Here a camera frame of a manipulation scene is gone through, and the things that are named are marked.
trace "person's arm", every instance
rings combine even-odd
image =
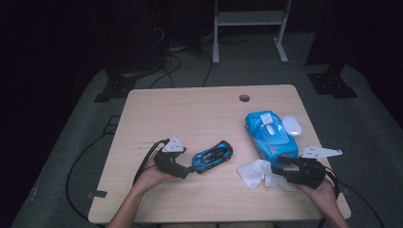
[[[116,212],[115,216],[107,225],[108,228],[132,227],[137,208],[139,207],[143,195],[162,181],[172,178],[171,175],[161,172],[157,166],[155,166],[154,156],[148,160],[144,167],[145,170],[134,183],[118,212]]]
[[[333,228],[349,227],[337,206],[335,189],[329,180],[325,179],[317,189],[302,184],[294,186],[309,197]]]

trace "person's left hand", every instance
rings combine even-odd
[[[141,187],[144,191],[157,186],[161,182],[174,178],[173,176],[160,171],[154,162],[154,157],[157,152],[150,157],[144,166],[144,171],[134,183],[134,185]]]

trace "white tissue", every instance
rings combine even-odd
[[[279,175],[272,173],[271,163],[266,160],[249,162],[238,168],[238,173],[249,189],[254,189],[264,180],[266,187],[280,187],[286,191],[296,191],[296,188]]]

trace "person's right hand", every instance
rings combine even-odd
[[[293,183],[293,185],[309,197],[332,227],[349,227],[338,209],[335,188],[329,180],[325,179],[317,189],[303,184]]]

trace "wooden table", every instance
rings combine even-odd
[[[249,102],[242,102],[247,95]],[[299,153],[306,145],[320,146],[317,134],[292,85],[251,85],[139,89],[129,93],[98,186],[105,198],[95,198],[89,220],[107,223],[128,193],[133,178],[154,142],[178,136],[184,154],[177,163],[191,165],[192,157],[221,140],[234,155],[203,174],[189,174],[150,190],[143,198],[136,222],[263,221],[320,219],[316,207],[301,192],[246,188],[237,168],[259,159],[245,129],[250,112],[273,110],[281,118],[293,115],[302,122],[296,137]],[[326,159],[320,160],[330,166]],[[341,194],[338,205],[345,218],[350,208]]]

